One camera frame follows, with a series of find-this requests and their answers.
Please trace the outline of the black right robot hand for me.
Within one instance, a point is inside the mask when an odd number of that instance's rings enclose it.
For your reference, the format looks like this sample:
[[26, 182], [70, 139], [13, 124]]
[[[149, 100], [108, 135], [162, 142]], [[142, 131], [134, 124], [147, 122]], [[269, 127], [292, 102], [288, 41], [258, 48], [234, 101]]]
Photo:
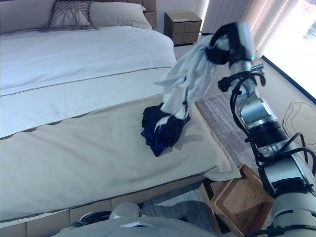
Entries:
[[251, 62], [254, 59], [254, 43], [248, 24], [233, 22], [221, 26], [212, 36], [206, 55], [210, 62], [217, 65]]

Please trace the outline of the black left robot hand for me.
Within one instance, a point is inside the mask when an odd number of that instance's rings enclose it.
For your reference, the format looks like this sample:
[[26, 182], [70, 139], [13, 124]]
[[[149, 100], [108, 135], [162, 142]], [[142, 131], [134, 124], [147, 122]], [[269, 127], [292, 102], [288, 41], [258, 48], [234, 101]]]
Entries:
[[89, 212], [80, 218], [79, 223], [83, 225], [89, 225], [89, 224], [105, 221], [109, 219], [110, 214], [111, 214], [111, 211]]

